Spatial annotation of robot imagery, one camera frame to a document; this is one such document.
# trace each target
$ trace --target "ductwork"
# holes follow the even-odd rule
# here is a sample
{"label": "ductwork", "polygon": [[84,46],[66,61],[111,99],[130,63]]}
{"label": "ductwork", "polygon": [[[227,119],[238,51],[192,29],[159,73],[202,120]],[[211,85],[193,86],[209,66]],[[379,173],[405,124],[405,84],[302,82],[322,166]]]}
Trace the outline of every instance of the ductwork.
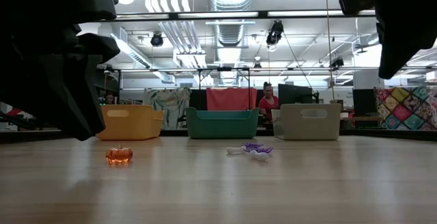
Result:
{"label": "ductwork", "polygon": [[[214,11],[245,11],[249,10],[252,0],[210,0],[211,10]],[[243,21],[243,20],[225,20],[225,21]],[[242,43],[245,25],[215,25],[214,32],[217,39],[217,46],[224,48],[217,49],[218,60],[223,63],[234,64],[240,60],[241,48],[232,48]]]}

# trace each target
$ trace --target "wooden table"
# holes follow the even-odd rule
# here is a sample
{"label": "wooden table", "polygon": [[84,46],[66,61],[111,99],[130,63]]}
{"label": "wooden table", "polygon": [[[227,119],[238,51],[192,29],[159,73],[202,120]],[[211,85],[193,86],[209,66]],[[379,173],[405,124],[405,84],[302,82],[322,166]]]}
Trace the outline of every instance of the wooden table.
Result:
{"label": "wooden table", "polygon": [[267,163],[241,140],[163,137],[0,145],[0,223],[437,223],[437,144],[369,137],[282,141]]}

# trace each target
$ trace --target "orange glass pumpkin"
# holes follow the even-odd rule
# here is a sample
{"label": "orange glass pumpkin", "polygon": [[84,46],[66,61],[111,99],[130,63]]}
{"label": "orange glass pumpkin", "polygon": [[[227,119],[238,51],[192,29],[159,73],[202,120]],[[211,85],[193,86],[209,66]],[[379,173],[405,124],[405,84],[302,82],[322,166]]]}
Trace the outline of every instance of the orange glass pumpkin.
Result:
{"label": "orange glass pumpkin", "polygon": [[107,151],[108,163],[127,163],[132,160],[134,153],[129,148],[123,148],[122,145],[118,149],[112,148]]}

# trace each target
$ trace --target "ceiling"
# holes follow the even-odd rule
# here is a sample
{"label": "ceiling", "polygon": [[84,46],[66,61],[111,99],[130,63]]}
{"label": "ceiling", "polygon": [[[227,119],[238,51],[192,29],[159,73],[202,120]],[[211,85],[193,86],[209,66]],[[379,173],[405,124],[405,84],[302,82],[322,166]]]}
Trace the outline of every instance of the ceiling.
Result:
{"label": "ceiling", "polygon": [[[193,11],[208,11],[209,0],[189,0]],[[328,0],[330,10],[340,10],[338,0]],[[252,0],[252,10],[323,10],[326,9],[326,0]],[[129,5],[116,5],[118,14],[121,13],[148,13],[144,6],[144,0],[134,0]],[[375,18],[310,18],[310,19],[284,19],[283,37],[279,41],[275,52],[268,52],[265,36],[271,28],[273,20],[257,19],[253,20],[254,25],[247,25],[245,33],[245,47],[242,49],[240,63],[237,66],[253,66],[255,56],[261,57],[262,67],[282,68],[294,67],[293,53],[303,67],[320,66],[320,62],[325,63],[329,60],[328,54],[331,50],[338,48],[333,57],[342,57],[345,66],[353,66],[354,52],[358,50],[352,48],[350,40],[362,40],[376,32]],[[216,40],[213,28],[206,25],[204,20],[195,20],[196,32],[201,42],[201,47],[206,54],[208,67],[217,67]],[[153,68],[177,68],[173,61],[173,46],[164,36],[164,44],[161,47],[152,47],[150,39],[153,32],[160,31],[158,22],[112,22],[102,23],[110,25],[113,31],[120,27],[128,33],[128,42],[147,56]],[[415,57],[437,53],[437,46],[433,49],[421,51]],[[370,61],[379,63],[379,57],[369,56]],[[127,55],[120,53],[117,57],[108,62],[114,68],[136,68],[136,64]],[[414,65],[437,64],[437,54],[429,55]],[[256,72],[254,75],[302,75],[301,72]],[[157,78],[150,73],[126,73],[124,78]]]}

